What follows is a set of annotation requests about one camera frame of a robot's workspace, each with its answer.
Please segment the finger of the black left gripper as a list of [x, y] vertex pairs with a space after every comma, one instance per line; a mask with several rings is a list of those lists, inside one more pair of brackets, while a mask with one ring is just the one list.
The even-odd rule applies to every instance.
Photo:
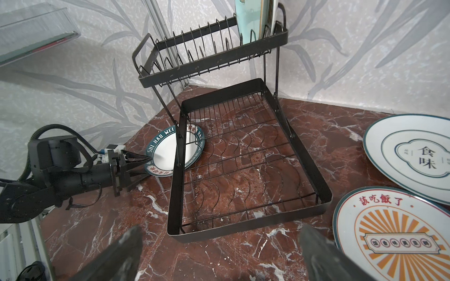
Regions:
[[137, 186], [145, 179], [149, 178], [147, 172], [130, 171], [125, 174], [125, 188], [128, 192], [137, 188]]
[[153, 158], [133, 152], [124, 152], [125, 162], [128, 167], [138, 167], [150, 162]]

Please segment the white plate dark lettered rim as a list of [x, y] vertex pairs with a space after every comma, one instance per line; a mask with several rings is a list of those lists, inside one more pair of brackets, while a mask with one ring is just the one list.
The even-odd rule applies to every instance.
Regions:
[[[145, 154], [151, 158], [145, 170], [151, 176], [168, 177], [173, 175], [176, 154], [176, 129], [168, 127], [158, 133], [147, 145]], [[205, 134], [200, 126], [187, 125], [185, 167], [190, 167], [201, 156], [205, 147]]]

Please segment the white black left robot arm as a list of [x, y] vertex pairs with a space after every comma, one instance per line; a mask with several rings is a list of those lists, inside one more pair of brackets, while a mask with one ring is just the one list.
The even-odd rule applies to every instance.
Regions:
[[141, 168], [152, 158], [108, 146], [98, 151], [75, 130], [61, 124], [45, 125], [28, 142], [23, 173], [17, 180], [1, 179], [1, 223], [30, 221], [44, 209], [85, 208], [74, 196], [111, 187], [116, 197], [131, 191], [149, 175]]

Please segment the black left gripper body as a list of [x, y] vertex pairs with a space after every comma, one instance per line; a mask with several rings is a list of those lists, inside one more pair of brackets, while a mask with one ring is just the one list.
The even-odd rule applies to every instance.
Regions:
[[125, 174], [129, 172], [124, 154], [109, 155], [112, 188], [115, 197], [119, 197], [122, 189], [125, 189]]

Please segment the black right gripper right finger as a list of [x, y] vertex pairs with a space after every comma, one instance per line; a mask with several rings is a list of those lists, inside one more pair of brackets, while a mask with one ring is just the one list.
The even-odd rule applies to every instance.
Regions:
[[311, 281], [372, 281], [367, 272], [310, 225], [304, 225], [298, 243]]

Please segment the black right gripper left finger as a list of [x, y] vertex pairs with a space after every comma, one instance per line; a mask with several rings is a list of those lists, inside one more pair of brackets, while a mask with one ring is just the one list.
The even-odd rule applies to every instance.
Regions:
[[133, 281], [138, 273], [142, 251], [142, 228], [136, 225], [109, 245], [70, 280]]

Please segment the mint green flower plate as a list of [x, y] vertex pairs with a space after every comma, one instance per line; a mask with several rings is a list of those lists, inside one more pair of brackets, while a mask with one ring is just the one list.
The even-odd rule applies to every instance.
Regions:
[[235, 0], [234, 4], [242, 44], [262, 39], [267, 24], [270, 1]]

